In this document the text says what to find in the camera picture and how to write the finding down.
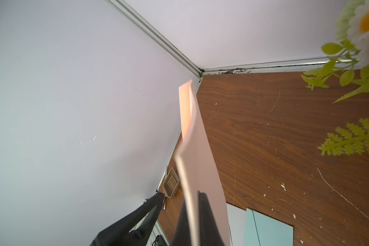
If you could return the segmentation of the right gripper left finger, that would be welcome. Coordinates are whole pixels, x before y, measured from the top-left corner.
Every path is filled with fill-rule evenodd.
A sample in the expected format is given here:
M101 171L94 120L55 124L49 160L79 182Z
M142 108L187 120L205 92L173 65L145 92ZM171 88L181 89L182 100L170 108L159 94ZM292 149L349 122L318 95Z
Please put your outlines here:
M164 205L157 192L139 208L98 233L92 246L146 246Z

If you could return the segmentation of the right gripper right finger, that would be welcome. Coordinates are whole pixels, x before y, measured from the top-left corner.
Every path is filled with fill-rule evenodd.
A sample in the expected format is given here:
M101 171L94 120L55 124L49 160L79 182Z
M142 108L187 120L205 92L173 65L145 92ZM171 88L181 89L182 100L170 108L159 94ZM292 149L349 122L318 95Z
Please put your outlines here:
M213 216L206 193L198 192L199 233L201 246L224 246ZM186 203L183 203L171 246L193 246L190 238L190 227Z

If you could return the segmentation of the mint green envelope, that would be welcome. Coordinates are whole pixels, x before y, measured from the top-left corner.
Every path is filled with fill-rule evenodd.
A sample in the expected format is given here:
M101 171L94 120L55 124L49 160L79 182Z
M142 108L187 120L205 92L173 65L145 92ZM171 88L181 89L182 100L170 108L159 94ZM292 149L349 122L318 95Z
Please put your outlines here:
M294 228L279 220L246 210L244 246L293 246Z

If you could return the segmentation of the pink envelope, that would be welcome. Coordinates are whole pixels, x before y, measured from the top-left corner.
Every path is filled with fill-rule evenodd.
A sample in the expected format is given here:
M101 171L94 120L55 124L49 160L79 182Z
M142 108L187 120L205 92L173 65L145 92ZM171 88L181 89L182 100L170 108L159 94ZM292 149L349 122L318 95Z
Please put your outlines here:
M186 204L190 239L194 246L201 244L199 195L204 193L214 219L213 222L207 222L206 228L216 226L216 238L228 246L230 228L226 198L192 84L192 81L188 81L179 87L182 141L174 154Z

